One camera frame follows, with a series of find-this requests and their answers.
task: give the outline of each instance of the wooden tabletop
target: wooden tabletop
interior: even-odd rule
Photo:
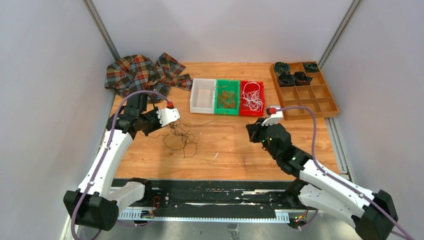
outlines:
[[[229,79],[261,81],[265,89],[265,104],[279,105],[274,88],[271,63],[241,62],[186,62],[185,73],[191,78]],[[184,157],[181,138],[170,134],[170,128],[164,127],[152,132],[148,137],[139,134],[126,151],[119,168],[117,178],[144,179],[202,179],[202,180],[293,180],[285,174],[261,148],[259,143],[249,142],[246,124],[254,123],[257,117],[228,116],[190,113],[190,92],[172,87],[168,99],[180,113],[183,129],[190,128],[197,144],[197,153],[193,157]],[[116,97],[112,112],[115,112],[122,100]],[[159,108],[166,104],[161,102]],[[291,134],[294,145],[311,152],[313,123],[308,120],[280,122]],[[316,157],[330,170],[339,173],[326,123],[323,118],[317,120]],[[195,144],[185,148],[186,156],[196,151]]]

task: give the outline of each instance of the plaid shirt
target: plaid shirt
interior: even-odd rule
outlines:
[[[193,85],[190,75],[180,75],[185,68],[167,53],[163,53],[156,64],[143,55],[126,56],[107,67],[104,87],[113,89],[123,98],[139,90],[157,91],[167,96],[171,86],[190,91]],[[157,96],[150,96],[151,103],[161,101]]]

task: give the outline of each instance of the wooden tray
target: wooden tray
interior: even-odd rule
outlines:
[[[303,63],[316,63],[315,61],[292,62],[290,66],[290,74],[295,72],[304,72]],[[270,71],[272,81],[274,82],[280,105],[284,107],[304,106],[311,109],[317,118],[331,118],[339,113],[339,108],[334,101],[333,95],[327,85],[326,79],[318,66],[319,72],[306,73],[312,78],[310,85],[307,86],[285,86],[280,87],[277,75],[274,72],[274,64],[271,65]],[[311,115],[304,109],[290,109],[283,112],[285,120],[301,120],[311,119]]]

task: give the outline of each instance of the black cable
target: black cable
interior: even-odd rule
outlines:
[[[294,78],[296,79],[296,86],[307,86],[311,84],[312,77],[306,76],[303,71],[297,71],[294,73]]]
[[[280,87],[293,87],[295,85],[295,78],[290,73],[283,72],[278,76],[278,83]]]
[[[274,64],[274,72],[279,77],[282,73],[289,73],[290,66],[287,62],[278,61]]]
[[[314,62],[305,62],[303,64],[303,67],[305,68],[306,73],[318,73],[320,70],[318,69],[318,64]]]

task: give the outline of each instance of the white rope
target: white rope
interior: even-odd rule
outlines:
[[[256,84],[258,90],[254,90],[251,92],[245,92],[246,86],[249,84]],[[243,103],[243,106],[248,107],[251,111],[260,111],[262,109],[262,99],[260,96],[261,86],[257,82],[248,82],[243,87],[243,92],[241,93],[241,98],[246,101]]]

